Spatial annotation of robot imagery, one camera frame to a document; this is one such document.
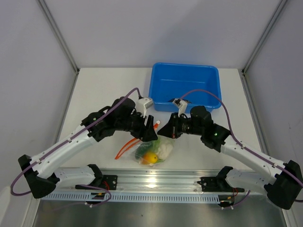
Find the green cucumber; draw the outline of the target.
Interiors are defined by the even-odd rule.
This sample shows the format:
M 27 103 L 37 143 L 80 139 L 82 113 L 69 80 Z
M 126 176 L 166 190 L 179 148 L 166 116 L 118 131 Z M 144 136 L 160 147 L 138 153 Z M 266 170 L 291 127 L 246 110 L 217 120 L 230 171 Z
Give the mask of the green cucumber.
M 151 147 L 148 146 L 140 146 L 136 149 L 134 157 L 136 159 L 140 159 L 145 153 L 151 150 Z

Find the white green cauliflower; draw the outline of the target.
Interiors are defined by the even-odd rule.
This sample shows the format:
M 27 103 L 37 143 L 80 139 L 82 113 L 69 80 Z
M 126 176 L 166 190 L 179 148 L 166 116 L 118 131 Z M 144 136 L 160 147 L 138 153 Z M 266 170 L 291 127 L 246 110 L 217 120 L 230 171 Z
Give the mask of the white green cauliflower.
M 174 144 L 170 140 L 163 141 L 158 146 L 157 156 L 159 159 L 165 160 L 168 158 L 174 148 Z

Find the clear zip bag orange zipper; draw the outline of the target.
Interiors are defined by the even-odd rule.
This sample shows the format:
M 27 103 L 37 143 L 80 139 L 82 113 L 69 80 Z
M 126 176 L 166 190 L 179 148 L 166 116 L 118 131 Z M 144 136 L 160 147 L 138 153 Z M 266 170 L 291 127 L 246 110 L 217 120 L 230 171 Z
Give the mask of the clear zip bag orange zipper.
M 128 158 L 142 166 L 156 166 L 168 159 L 173 149 L 174 140 L 163 136 L 148 142 L 133 138 L 120 148 L 115 160 Z

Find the yellow orange mango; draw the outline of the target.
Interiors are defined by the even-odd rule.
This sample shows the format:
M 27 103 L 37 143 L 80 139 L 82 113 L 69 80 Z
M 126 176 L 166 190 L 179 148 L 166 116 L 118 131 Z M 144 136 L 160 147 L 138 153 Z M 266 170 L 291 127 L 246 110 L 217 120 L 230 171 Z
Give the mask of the yellow orange mango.
M 154 152 L 147 152 L 142 156 L 143 165 L 153 165 L 158 161 L 158 156 Z

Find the green grape bunch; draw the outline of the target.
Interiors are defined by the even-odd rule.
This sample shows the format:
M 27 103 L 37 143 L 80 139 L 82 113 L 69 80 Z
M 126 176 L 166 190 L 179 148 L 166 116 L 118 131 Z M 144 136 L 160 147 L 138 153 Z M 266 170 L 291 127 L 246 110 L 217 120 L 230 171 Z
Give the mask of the green grape bunch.
M 158 138 L 157 140 L 153 141 L 152 149 L 153 149 L 153 150 L 157 150 L 157 149 L 159 148 L 160 145 L 161 145 L 161 139 Z

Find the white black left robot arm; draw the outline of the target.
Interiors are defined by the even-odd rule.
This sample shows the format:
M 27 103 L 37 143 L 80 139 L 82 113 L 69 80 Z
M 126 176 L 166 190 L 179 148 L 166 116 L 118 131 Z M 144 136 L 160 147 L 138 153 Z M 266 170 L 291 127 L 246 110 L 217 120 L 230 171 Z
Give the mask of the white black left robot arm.
M 86 148 L 112 136 L 116 131 L 129 132 L 143 142 L 157 140 L 154 117 L 146 115 L 152 99 L 141 97 L 134 102 L 130 98 L 116 99 L 90 113 L 67 138 L 35 156 L 23 155 L 18 159 L 23 175 L 34 198 L 40 199 L 55 189 L 108 189 L 104 175 L 96 164 L 66 169 L 62 164 Z

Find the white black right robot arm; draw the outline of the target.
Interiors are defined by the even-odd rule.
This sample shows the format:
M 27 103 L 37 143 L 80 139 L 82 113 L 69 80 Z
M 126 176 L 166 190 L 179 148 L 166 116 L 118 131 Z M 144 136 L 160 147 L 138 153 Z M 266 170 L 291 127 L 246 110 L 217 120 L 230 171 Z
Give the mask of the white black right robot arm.
M 292 160 L 286 163 L 245 146 L 231 130 L 214 123 L 204 106 L 193 107 L 188 118 L 172 113 L 168 123 L 158 131 L 158 135 L 171 139 L 184 133 L 200 136 L 206 147 L 231 156 L 253 170 L 244 173 L 226 166 L 217 175 L 216 185 L 220 190 L 239 187 L 255 191 L 285 210 L 298 201 L 297 196 L 303 188 L 299 164 Z

